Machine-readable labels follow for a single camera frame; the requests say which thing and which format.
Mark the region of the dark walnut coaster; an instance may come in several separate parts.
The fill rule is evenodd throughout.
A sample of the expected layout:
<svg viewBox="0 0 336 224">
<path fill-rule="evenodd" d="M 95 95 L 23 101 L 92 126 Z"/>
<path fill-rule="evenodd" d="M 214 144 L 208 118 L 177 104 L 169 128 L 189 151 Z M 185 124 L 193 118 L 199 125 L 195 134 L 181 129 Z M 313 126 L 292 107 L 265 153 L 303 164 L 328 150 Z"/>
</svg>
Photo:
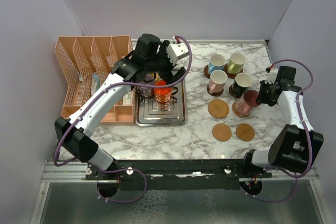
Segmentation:
<svg viewBox="0 0 336 224">
<path fill-rule="evenodd" d="M 221 96 L 223 94 L 224 89 L 222 89 L 220 92 L 210 93 L 210 88 L 209 88 L 209 86 L 207 86 L 207 92 L 208 92 L 208 94 L 210 94 L 213 97 L 219 97 L 219 96 Z"/>
</svg>

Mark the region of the woven rattan coaster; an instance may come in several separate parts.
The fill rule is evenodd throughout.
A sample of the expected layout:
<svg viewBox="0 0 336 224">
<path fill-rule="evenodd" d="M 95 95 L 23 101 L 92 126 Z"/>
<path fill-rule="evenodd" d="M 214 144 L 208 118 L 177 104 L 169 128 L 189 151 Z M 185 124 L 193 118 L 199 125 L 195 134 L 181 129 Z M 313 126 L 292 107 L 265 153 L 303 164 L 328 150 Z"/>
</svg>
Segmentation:
<svg viewBox="0 0 336 224">
<path fill-rule="evenodd" d="M 232 109 L 236 116 L 246 118 L 251 114 L 252 107 L 244 101 L 235 101 L 232 105 Z"/>
<path fill-rule="evenodd" d="M 208 104 L 207 109 L 208 109 L 209 114 L 217 119 L 223 119 L 229 113 L 228 104 L 221 99 L 215 99 L 211 101 Z"/>
</svg>

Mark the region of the light wood grooved coaster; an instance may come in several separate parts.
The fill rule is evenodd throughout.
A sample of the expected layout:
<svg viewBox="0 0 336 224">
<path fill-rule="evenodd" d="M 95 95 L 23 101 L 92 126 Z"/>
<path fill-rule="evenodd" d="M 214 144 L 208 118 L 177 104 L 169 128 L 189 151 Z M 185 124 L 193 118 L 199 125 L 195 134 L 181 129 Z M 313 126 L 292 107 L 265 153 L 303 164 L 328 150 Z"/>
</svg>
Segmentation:
<svg viewBox="0 0 336 224">
<path fill-rule="evenodd" d="M 254 139 L 255 130 L 251 125 L 242 123 L 236 127 L 236 135 L 240 140 L 249 142 Z"/>
</svg>

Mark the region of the pale yellow mug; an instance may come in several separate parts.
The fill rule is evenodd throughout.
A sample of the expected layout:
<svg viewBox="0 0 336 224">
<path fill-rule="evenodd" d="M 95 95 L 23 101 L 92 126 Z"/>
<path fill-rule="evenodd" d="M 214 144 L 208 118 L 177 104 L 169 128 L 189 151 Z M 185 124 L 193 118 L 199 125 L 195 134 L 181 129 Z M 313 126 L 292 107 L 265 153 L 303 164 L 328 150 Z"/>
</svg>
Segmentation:
<svg viewBox="0 0 336 224">
<path fill-rule="evenodd" d="M 246 56 L 241 52 L 233 53 L 227 64 L 227 72 L 229 74 L 238 74 L 243 69 L 244 64 L 246 63 Z"/>
</svg>

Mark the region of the brown ringed wooden coaster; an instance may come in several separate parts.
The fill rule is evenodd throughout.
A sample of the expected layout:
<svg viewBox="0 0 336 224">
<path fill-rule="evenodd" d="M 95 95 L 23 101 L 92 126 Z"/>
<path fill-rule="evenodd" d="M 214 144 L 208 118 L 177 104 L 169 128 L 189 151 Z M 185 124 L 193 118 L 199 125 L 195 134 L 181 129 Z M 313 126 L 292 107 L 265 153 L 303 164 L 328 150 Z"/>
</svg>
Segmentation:
<svg viewBox="0 0 336 224">
<path fill-rule="evenodd" d="M 204 67 L 203 74 L 207 79 L 210 78 L 210 74 L 208 73 L 208 65 Z"/>
</svg>

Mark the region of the dusty pink mug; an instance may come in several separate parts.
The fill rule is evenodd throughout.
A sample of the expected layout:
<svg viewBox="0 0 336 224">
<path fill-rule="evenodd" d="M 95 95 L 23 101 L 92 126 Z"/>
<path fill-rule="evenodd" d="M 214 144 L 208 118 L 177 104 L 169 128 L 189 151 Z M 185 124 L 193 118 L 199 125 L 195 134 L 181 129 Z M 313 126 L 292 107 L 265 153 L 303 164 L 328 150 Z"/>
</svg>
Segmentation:
<svg viewBox="0 0 336 224">
<path fill-rule="evenodd" d="M 252 111 L 260 106 L 260 102 L 257 100 L 259 92 L 256 90 L 247 90 L 238 101 L 235 103 L 235 110 L 240 117 L 249 116 Z"/>
</svg>

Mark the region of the black mug white inside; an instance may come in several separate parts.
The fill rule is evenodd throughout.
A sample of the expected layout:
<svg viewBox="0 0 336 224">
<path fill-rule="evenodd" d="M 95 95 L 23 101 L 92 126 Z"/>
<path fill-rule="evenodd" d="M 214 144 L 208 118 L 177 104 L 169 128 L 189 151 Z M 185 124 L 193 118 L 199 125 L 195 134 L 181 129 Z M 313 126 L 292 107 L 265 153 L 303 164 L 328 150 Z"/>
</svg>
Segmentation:
<svg viewBox="0 0 336 224">
<path fill-rule="evenodd" d="M 239 73 L 236 75 L 233 84 L 229 87 L 229 93 L 235 98 L 240 98 L 252 83 L 253 80 L 249 74 Z"/>
</svg>

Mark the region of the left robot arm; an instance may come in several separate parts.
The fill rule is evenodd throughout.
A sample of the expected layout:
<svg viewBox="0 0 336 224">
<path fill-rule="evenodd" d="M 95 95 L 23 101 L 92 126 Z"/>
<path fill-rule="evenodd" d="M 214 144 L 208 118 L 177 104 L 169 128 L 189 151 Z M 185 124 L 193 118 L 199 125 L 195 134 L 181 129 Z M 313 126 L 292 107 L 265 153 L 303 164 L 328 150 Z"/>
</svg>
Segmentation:
<svg viewBox="0 0 336 224">
<path fill-rule="evenodd" d="M 152 34 L 142 34 L 135 49 L 114 64 L 99 90 L 67 119 L 59 117 L 55 121 L 58 145 L 54 165 L 68 164 L 68 161 L 59 162 L 60 148 L 63 147 L 73 155 L 73 159 L 97 167 L 102 178 L 112 178 L 116 172 L 115 159 L 91 139 L 96 127 L 135 87 L 151 87 L 145 83 L 147 75 L 158 74 L 165 82 L 164 88 L 180 83 L 191 66 L 181 67 L 176 74 L 172 74 L 172 70 L 185 57 L 192 58 L 192 50 L 184 37 L 175 35 L 173 42 L 169 42 Z"/>
</svg>

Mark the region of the light wood round coaster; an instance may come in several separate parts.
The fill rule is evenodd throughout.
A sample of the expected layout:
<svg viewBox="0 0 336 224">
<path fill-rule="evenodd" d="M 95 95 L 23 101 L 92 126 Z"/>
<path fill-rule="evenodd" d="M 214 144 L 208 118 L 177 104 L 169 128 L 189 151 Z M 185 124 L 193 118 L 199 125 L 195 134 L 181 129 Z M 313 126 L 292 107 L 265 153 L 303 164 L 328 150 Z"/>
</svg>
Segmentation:
<svg viewBox="0 0 336 224">
<path fill-rule="evenodd" d="M 212 129 L 213 136 L 221 142 L 228 141 L 232 136 L 232 131 L 227 124 L 218 123 Z"/>
</svg>

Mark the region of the light blue mug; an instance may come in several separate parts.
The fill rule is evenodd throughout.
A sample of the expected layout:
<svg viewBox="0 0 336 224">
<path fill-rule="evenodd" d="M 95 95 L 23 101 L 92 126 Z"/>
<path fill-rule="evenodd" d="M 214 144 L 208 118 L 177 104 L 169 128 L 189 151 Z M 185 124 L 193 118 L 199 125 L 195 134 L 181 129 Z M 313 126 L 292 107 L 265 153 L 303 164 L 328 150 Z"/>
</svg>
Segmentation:
<svg viewBox="0 0 336 224">
<path fill-rule="evenodd" d="M 210 57 L 208 63 L 208 74 L 211 74 L 215 70 L 223 70 L 226 63 L 225 57 L 220 54 L 213 54 Z"/>
</svg>

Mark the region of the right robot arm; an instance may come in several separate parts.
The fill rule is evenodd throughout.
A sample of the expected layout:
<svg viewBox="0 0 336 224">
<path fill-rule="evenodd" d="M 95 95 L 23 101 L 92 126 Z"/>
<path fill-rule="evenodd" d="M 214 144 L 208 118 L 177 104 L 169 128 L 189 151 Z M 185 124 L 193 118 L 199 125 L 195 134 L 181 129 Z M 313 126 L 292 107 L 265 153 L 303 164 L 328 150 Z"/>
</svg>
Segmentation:
<svg viewBox="0 0 336 224">
<path fill-rule="evenodd" d="M 280 106 L 284 127 L 267 151 L 250 150 L 245 154 L 241 171 L 254 177 L 263 169 L 279 169 L 300 178 L 312 167 L 324 137 L 316 132 L 305 113 L 302 88 L 295 85 L 296 69 L 290 66 L 266 69 L 257 102 Z"/>
</svg>

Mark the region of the white mug pink handle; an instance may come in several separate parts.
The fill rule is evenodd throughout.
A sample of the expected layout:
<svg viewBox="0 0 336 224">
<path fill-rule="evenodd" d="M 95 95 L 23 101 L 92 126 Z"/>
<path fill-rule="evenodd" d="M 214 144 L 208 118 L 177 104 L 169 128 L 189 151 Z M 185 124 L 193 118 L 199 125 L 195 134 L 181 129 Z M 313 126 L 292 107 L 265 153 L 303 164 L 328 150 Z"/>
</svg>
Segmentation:
<svg viewBox="0 0 336 224">
<path fill-rule="evenodd" d="M 210 93 L 220 92 L 224 89 L 225 83 L 228 79 L 227 74 L 223 70 L 215 70 L 211 73 L 208 86 Z"/>
</svg>

